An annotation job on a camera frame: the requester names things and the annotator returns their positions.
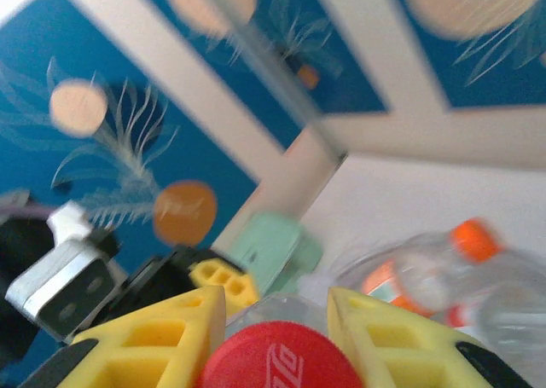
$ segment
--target bottle label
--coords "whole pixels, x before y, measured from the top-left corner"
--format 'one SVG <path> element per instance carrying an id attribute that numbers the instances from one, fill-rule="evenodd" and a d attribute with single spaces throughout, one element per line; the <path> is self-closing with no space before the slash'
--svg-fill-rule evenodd
<path id="1" fill-rule="evenodd" d="M 421 316 L 430 317 L 435 313 L 415 303 L 399 285 L 394 261 L 384 262 L 364 281 L 362 291 L 370 297 L 386 301 L 397 307 L 412 311 Z"/>

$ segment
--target bottle cap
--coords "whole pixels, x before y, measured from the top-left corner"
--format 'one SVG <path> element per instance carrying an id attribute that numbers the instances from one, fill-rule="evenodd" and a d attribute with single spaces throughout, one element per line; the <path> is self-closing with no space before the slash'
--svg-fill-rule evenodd
<path id="1" fill-rule="evenodd" d="M 225 341 L 206 363 L 197 388 L 362 388 L 345 355 L 329 339 L 288 321 L 262 322 Z"/>
<path id="2" fill-rule="evenodd" d="M 483 263 L 497 255 L 502 246 L 483 222 L 474 218 L 451 231 L 451 240 L 459 252 L 474 263 Z"/>

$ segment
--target wall mural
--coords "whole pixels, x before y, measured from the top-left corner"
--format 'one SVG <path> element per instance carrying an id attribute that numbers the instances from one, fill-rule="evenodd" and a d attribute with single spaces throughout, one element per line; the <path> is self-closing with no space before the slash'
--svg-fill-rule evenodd
<path id="1" fill-rule="evenodd" d="M 271 133 L 285 147 L 292 142 L 292 121 L 248 69 L 229 24 L 210 2 L 153 1 Z M 385 111 L 318 0 L 232 1 L 325 113 Z"/>
<path id="2" fill-rule="evenodd" d="M 453 107 L 546 103 L 546 0 L 400 0 Z"/>
<path id="3" fill-rule="evenodd" d="M 76 200 L 116 228 L 127 272 L 178 242 L 212 243 L 256 188 L 67 0 L 34 0 L 0 39 L 0 192 Z M 55 348 L 40 333 L 9 378 Z"/>

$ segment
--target yellow foam block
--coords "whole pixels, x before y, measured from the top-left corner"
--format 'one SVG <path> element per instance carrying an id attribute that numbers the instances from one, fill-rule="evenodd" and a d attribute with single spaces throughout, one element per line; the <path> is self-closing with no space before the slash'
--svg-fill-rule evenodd
<path id="1" fill-rule="evenodd" d="M 456 349 L 479 341 L 358 292 L 330 289 L 328 333 L 366 388 L 491 388 Z"/>
<path id="2" fill-rule="evenodd" d="M 192 388 L 224 341 L 222 287 L 203 287 L 90 328 L 98 345 L 59 388 Z"/>
<path id="3" fill-rule="evenodd" d="M 222 286 L 225 290 L 226 315 L 232 316 L 259 301 L 253 278 L 240 275 L 220 258 L 197 263 L 189 278 L 198 286 Z"/>

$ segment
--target mint green object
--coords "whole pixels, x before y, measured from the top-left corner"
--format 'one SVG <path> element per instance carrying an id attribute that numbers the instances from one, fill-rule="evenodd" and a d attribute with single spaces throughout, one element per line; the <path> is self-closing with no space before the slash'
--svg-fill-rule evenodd
<path id="1" fill-rule="evenodd" d="M 297 292 L 297 280 L 312 272 L 322 247 L 299 222 L 272 212 L 254 215 L 239 234 L 229 256 L 254 279 L 260 295 Z"/>

